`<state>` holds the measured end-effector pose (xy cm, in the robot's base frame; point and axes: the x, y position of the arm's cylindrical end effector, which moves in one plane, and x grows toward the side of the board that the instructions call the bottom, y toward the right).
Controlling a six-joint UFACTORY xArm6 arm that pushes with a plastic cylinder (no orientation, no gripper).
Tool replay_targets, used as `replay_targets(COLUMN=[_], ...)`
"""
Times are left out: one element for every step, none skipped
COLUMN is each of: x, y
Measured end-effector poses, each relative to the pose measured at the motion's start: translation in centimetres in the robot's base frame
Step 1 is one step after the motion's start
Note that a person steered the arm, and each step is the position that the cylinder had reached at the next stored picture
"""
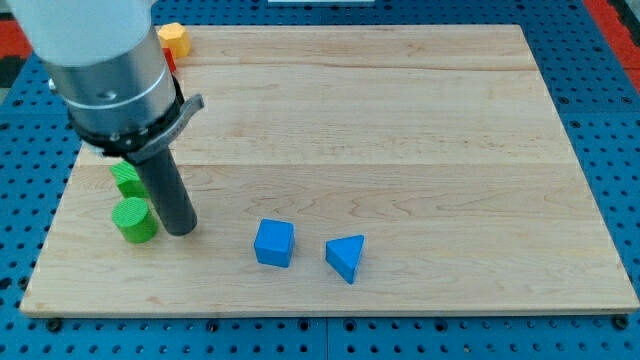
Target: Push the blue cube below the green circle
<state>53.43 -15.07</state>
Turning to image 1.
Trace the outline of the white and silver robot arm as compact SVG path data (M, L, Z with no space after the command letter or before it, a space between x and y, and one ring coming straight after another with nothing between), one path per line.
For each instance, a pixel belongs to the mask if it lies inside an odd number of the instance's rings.
M9 0L78 135L106 156L144 162L203 108L183 99L150 0Z

